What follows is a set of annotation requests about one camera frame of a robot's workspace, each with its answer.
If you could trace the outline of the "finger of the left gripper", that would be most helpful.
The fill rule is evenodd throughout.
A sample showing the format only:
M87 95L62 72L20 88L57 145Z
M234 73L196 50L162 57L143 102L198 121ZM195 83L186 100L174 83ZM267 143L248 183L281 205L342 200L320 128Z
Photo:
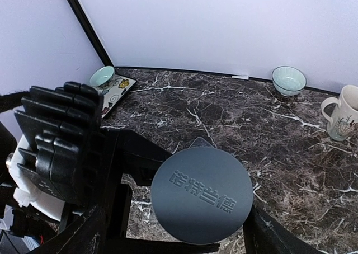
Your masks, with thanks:
M182 242L150 241L125 238L123 253L212 253L219 250L220 244L194 245Z

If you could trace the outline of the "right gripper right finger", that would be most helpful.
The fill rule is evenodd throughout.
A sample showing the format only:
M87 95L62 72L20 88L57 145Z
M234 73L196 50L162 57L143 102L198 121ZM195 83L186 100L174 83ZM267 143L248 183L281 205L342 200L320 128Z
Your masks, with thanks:
M244 245L248 254L315 254L311 245L286 230L263 209L253 206L243 224Z

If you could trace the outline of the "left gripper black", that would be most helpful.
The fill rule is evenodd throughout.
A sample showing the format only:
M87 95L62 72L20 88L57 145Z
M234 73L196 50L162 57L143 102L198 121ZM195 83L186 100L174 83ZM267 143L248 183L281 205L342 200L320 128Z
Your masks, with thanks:
M65 204L59 225L67 233L78 221L76 232L86 238L93 230L104 239L126 237L132 189L122 184L124 174L138 186L150 186L154 175L172 154L132 130L103 130L102 153L95 162L96 178L88 205L76 209Z

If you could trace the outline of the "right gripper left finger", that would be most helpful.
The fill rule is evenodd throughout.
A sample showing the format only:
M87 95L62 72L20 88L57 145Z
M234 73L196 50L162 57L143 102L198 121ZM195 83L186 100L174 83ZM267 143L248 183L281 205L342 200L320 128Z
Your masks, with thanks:
M105 211L96 205L31 253L104 253L106 230Z

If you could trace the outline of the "clear plastic pill organizer box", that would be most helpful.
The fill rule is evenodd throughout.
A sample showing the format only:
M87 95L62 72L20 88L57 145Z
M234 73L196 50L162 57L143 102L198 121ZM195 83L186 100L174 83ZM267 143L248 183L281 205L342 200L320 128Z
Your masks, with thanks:
M189 148L195 148L195 147L211 147L214 148L212 144L210 144L208 141L206 141L203 137L197 137L189 146Z

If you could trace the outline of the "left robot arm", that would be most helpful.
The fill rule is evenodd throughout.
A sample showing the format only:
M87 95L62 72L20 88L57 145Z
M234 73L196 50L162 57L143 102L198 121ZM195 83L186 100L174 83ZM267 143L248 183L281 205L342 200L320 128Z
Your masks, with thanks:
M10 233L40 240L35 253L209 253L202 246L126 237L132 190L148 186L170 154L131 130L101 127L103 96L68 83L1 97L14 110L25 144L1 127L1 208Z

